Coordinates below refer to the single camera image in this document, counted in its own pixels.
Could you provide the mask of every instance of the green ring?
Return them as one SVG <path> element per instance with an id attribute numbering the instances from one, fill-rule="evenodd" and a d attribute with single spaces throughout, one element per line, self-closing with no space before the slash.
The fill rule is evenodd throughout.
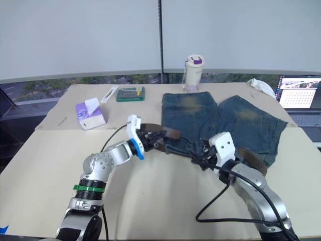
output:
<path id="1" fill-rule="evenodd" d="M 74 190 L 82 190 L 82 191 L 92 191 L 92 192 L 104 192 L 105 188 L 101 187 L 86 187 L 81 185 L 74 185 Z"/>

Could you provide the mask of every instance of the denim shorts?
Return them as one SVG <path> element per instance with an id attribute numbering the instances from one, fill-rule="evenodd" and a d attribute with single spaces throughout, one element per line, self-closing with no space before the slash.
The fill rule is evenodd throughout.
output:
<path id="1" fill-rule="evenodd" d="M 168 153 L 188 156 L 191 150 L 201 155 L 204 146 L 201 139 L 230 132 L 236 147 L 248 149 L 269 167 L 275 161 L 286 122 L 237 95 L 217 106 L 209 92 L 202 92 L 164 94 L 162 125 L 181 132 L 179 140 L 165 139 Z"/>

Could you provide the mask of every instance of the purple tissue box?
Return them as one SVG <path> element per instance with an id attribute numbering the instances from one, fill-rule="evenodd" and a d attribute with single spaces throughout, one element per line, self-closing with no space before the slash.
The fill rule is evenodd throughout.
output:
<path id="1" fill-rule="evenodd" d="M 91 115 L 89 115 L 85 102 L 82 102 L 80 104 L 76 104 L 76 113 L 78 122 L 84 130 L 92 129 L 94 127 L 106 124 L 100 107 L 98 107 Z"/>

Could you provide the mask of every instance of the blue ring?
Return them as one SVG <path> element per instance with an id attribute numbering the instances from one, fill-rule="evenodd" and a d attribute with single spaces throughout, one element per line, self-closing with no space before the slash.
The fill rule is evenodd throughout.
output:
<path id="1" fill-rule="evenodd" d="M 132 144 L 134 145 L 134 147 L 135 147 L 135 149 L 136 149 L 136 151 L 137 151 L 137 154 L 136 154 L 136 155 L 137 155 L 141 160 L 144 160 L 145 158 L 144 158 L 144 156 L 141 154 L 137 142 L 136 142 L 134 139 L 130 139 L 130 141 L 132 142 Z"/>

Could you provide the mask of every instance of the black cable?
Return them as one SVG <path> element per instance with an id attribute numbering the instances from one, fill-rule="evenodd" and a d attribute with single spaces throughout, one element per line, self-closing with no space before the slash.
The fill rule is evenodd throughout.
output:
<path id="1" fill-rule="evenodd" d="M 118 130 L 116 130 L 111 137 L 105 142 L 104 146 L 102 147 L 100 152 L 103 152 L 106 145 L 108 144 L 108 142 L 111 140 L 111 138 L 114 137 L 114 135 L 116 135 L 117 132 L 119 132 L 121 129 L 123 129 L 126 125 L 121 126 Z M 105 213 L 105 209 L 104 206 L 102 207 L 102 217 L 104 219 L 104 225 L 105 225 L 105 232 L 106 232 L 106 241 L 109 241 L 109 235 L 108 235 L 108 227 L 107 227 L 107 219 L 106 219 L 106 213 Z"/>
<path id="2" fill-rule="evenodd" d="M 213 203 L 215 202 L 228 188 L 230 184 L 227 184 L 226 187 L 216 195 L 208 204 L 206 204 L 201 211 L 196 215 L 195 219 L 197 222 L 251 222 L 251 223 L 262 223 L 267 225 L 272 225 L 276 227 L 280 227 L 278 223 L 264 221 L 259 219 L 245 219 L 245 218 L 212 218 L 212 219 L 199 219 L 202 213 Z"/>
<path id="3" fill-rule="evenodd" d="M 225 169 L 225 168 L 222 168 L 222 167 L 218 167 L 218 166 L 215 166 L 214 164 L 205 164 L 207 167 L 211 167 L 211 168 L 215 168 L 215 169 L 218 169 L 220 171 L 223 171 L 223 172 L 227 172 L 229 174 L 232 174 L 233 176 L 236 176 L 244 181 L 246 181 L 247 183 L 249 183 L 251 186 L 253 186 L 259 193 L 262 194 L 262 196 L 266 199 L 266 201 L 269 203 L 269 205 L 271 206 L 276 218 L 277 218 L 277 221 L 279 222 L 279 226 L 280 228 L 283 230 L 285 236 L 289 239 L 289 240 L 299 240 L 299 238 L 295 235 L 295 234 L 292 234 L 289 232 L 289 230 L 286 229 L 286 227 L 284 226 L 284 223 L 280 217 L 280 214 L 278 213 L 275 205 L 273 204 L 272 200 L 269 198 L 269 196 L 260 188 L 258 187 L 254 182 L 252 182 L 251 180 L 249 180 L 248 178 L 236 173 L 236 172 L 233 172 L 231 170 L 228 170 L 228 169 Z"/>
<path id="4" fill-rule="evenodd" d="M 118 130 L 116 130 L 116 131 L 114 132 L 114 134 L 111 135 L 111 137 L 106 141 L 106 143 L 104 144 L 104 146 L 102 147 L 102 149 L 100 150 L 100 152 L 102 152 L 102 151 L 105 149 L 107 143 L 111 140 L 111 138 L 113 138 L 114 135 L 116 135 L 116 133 L 119 132 L 121 129 L 123 129 L 125 126 L 126 126 L 126 125 L 121 126 Z"/>
<path id="5" fill-rule="evenodd" d="M 107 219 L 105 214 L 104 206 L 102 207 L 102 217 L 104 218 L 104 225 L 105 225 L 105 232 L 106 232 L 106 241 L 109 241 L 109 235 L 108 235 L 108 227 L 107 227 Z"/>

